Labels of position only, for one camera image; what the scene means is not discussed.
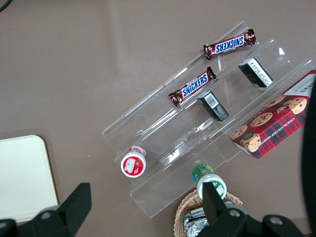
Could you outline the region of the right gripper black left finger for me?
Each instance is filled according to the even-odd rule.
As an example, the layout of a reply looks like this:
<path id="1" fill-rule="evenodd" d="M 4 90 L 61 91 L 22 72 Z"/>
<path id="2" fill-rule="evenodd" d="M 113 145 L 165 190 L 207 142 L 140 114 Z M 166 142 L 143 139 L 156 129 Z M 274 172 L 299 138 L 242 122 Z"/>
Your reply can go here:
<path id="1" fill-rule="evenodd" d="M 17 225 L 1 219 L 2 237 L 74 237 L 92 208 L 90 183 L 80 183 L 57 208 L 46 209 L 32 220 Z"/>

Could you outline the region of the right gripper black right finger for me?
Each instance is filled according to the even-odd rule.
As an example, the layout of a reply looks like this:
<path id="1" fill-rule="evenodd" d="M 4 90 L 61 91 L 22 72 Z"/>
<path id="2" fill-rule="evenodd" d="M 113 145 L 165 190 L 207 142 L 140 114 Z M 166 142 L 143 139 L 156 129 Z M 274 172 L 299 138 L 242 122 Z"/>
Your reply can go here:
<path id="1" fill-rule="evenodd" d="M 209 225 L 200 237 L 303 237 L 286 217 L 266 215 L 259 222 L 243 211 L 226 207 L 212 183 L 203 183 L 203 209 Z"/>

